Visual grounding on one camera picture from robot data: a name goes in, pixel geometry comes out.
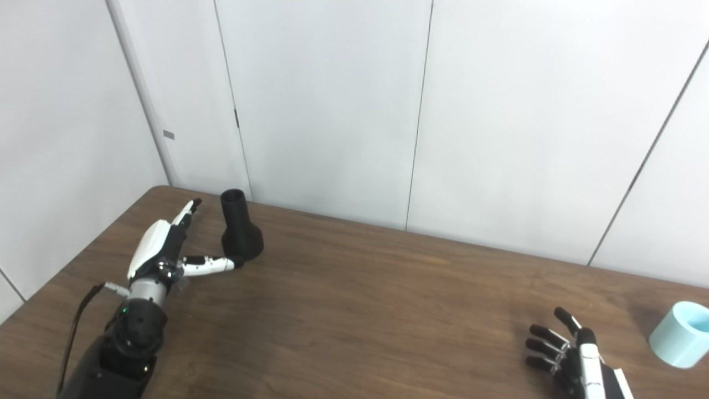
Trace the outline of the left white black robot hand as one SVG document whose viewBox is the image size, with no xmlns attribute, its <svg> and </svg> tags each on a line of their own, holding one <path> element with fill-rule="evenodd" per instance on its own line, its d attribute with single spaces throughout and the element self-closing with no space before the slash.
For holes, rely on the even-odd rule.
<svg viewBox="0 0 709 399">
<path fill-rule="evenodd" d="M 152 279 L 170 287 L 186 277 L 222 273 L 243 267 L 245 261 L 238 256 L 181 255 L 193 214 L 200 204 L 202 200 L 195 198 L 171 222 L 158 219 L 147 229 L 127 271 L 130 284 L 139 279 Z"/>
</svg>

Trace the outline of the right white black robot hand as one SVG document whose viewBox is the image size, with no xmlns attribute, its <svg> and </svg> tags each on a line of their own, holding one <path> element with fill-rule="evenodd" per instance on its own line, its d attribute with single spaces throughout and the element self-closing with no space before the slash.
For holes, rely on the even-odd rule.
<svg viewBox="0 0 709 399">
<path fill-rule="evenodd" d="M 554 316 L 572 338 L 530 325 L 525 346 L 533 354 L 525 359 L 526 365 L 548 373 L 569 398 L 633 398 L 623 370 L 605 363 L 594 331 L 561 306 L 554 309 Z"/>
</svg>

